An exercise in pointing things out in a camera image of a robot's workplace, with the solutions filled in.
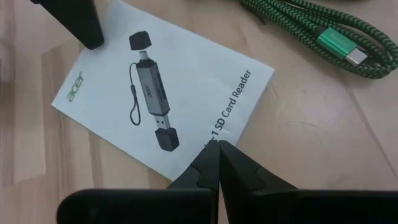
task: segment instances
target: green connector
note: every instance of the green connector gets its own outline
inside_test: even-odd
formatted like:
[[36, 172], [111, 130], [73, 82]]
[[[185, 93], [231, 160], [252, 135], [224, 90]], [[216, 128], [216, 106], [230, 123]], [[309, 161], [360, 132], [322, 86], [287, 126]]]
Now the green connector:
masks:
[[353, 65], [359, 65], [368, 57], [357, 48], [357, 44], [332, 28], [322, 32], [317, 42], [339, 59], [347, 60]]

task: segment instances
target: black plastic object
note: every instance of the black plastic object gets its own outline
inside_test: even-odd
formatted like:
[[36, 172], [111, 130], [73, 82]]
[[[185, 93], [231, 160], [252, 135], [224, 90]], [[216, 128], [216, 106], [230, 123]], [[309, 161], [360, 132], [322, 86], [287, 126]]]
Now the black plastic object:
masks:
[[215, 224], [219, 180], [230, 224], [398, 222], [398, 192], [299, 190], [226, 141], [210, 141], [165, 190], [77, 192], [57, 221]]
[[136, 32], [130, 36], [131, 50], [145, 50], [152, 45], [149, 34], [146, 31]]
[[159, 146], [166, 151], [172, 152], [180, 145], [178, 140], [177, 131], [174, 128], [158, 128], [155, 131]]
[[31, 0], [42, 5], [85, 47], [104, 44], [104, 36], [93, 0]]

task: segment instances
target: card reader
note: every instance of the card reader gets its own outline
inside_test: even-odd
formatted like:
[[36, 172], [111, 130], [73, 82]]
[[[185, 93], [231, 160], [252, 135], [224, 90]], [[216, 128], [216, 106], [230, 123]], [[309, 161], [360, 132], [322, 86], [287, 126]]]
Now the card reader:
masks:
[[[173, 151], [180, 145], [177, 131], [170, 127], [170, 121], [167, 114], [170, 111], [169, 102], [167, 101], [166, 92], [160, 77], [157, 63], [148, 57], [146, 48], [152, 45], [149, 34], [146, 31], [141, 31], [130, 36], [131, 50], [139, 50], [140, 61], [132, 63], [136, 65], [139, 81], [141, 83], [142, 92], [144, 94], [145, 102], [148, 112], [155, 117], [155, 122], [158, 129], [155, 131], [156, 138], [160, 147], [166, 151]], [[136, 88], [132, 83], [130, 66], [130, 81], [131, 92], [134, 96], [134, 106], [130, 112], [130, 119], [134, 125], [141, 123], [141, 116], [136, 95]], [[138, 109], [139, 121], [135, 122], [132, 118], [134, 109]]]

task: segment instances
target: wooden table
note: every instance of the wooden table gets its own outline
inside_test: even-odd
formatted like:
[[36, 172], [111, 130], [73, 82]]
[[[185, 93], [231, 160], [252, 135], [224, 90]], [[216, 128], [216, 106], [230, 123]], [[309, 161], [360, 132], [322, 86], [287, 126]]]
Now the wooden table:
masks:
[[[236, 1], [126, 2], [276, 69], [239, 142], [258, 163], [300, 188], [398, 189], [398, 71], [376, 81], [342, 72]], [[318, 2], [398, 42], [397, 1]], [[0, 84], [0, 219], [55, 223], [58, 203], [83, 188], [166, 187], [168, 180], [50, 106], [83, 46], [41, 6], [0, 6], [8, 40], [2, 68], [14, 63], [16, 72]], [[106, 6], [96, 1], [101, 18]]]

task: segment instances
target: green braided cable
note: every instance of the green braided cable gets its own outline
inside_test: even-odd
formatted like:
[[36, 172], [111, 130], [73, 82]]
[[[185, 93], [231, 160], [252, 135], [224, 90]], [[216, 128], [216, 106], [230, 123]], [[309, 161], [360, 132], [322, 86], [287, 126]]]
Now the green braided cable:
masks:
[[[305, 0], [239, 0], [257, 16], [266, 17], [289, 31], [326, 61], [365, 78], [378, 79], [398, 67], [398, 47], [384, 33], [349, 14], [319, 6]], [[362, 48], [368, 58], [355, 66], [333, 55], [317, 42], [319, 27], [333, 28]], [[378, 44], [359, 35], [365, 33]]]

